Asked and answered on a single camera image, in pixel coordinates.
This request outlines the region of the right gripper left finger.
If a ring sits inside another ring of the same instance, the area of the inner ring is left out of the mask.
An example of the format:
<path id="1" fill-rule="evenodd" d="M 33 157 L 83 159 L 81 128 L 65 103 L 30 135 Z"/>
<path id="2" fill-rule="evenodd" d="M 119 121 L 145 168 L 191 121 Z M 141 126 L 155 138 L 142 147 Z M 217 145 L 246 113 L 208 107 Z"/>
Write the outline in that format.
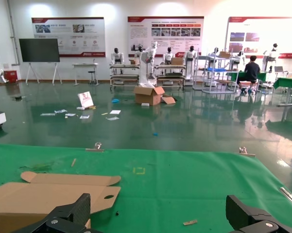
<path id="1" fill-rule="evenodd" d="M 90 233 L 90 194 L 83 193 L 72 204 L 55 207 L 45 218 L 16 230 L 16 233 Z"/>

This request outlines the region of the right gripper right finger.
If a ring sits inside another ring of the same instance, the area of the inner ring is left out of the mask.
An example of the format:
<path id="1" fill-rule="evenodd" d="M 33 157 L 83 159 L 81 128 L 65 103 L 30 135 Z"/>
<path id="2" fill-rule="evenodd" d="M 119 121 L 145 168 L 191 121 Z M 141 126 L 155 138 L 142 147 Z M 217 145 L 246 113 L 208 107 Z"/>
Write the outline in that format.
<path id="1" fill-rule="evenodd" d="M 234 195 L 226 196 L 225 215 L 235 233 L 292 233 L 292 227 L 265 210 L 245 205 Z"/>

